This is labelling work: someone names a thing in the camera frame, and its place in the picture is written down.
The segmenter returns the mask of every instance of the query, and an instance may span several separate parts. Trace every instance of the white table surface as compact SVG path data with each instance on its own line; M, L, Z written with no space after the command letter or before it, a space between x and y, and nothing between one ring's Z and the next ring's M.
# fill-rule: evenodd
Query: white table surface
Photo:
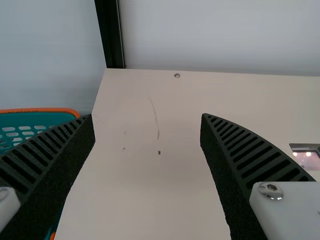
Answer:
M105 71L92 112L96 143L56 240L229 240L200 148L202 113L248 128L289 156L289 143L320 144L320 77L175 73Z

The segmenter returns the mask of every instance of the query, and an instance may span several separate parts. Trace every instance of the black foam pad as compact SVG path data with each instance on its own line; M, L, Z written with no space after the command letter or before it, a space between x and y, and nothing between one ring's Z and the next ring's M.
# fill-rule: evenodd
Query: black foam pad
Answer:
M249 204L254 183L315 181L267 140L214 115L202 115L200 145L232 240L267 239Z
M0 186L14 188L21 202L0 240L44 239L94 143L92 117L86 115L0 156Z

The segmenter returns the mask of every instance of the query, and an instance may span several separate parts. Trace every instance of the black metal frame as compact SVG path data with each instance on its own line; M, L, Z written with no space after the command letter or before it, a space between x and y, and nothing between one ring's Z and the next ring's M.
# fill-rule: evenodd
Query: black metal frame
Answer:
M119 0L94 0L107 68L126 68Z

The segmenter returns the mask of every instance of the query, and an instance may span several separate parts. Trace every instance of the screw head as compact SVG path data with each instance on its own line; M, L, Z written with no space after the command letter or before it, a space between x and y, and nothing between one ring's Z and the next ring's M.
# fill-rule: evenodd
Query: screw head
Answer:
M271 200L281 200L284 198L284 192L280 187L272 182L262 182L258 187L260 193Z

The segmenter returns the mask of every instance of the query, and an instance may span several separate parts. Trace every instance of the black scribble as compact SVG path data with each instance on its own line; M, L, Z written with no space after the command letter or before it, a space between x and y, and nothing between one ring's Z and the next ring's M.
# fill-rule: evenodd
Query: black scribble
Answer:
M159 128L159 124L158 124L158 119L157 119L157 112L156 112L156 109L155 109L155 106L154 106L154 103L152 102L151 98L148 97L149 100L150 100L150 103L153 107L153 112L154 112L154 117L155 117L155 123L156 123L156 126L158 128L158 135L157 135L157 140L159 140L159 137L160 137L160 128Z

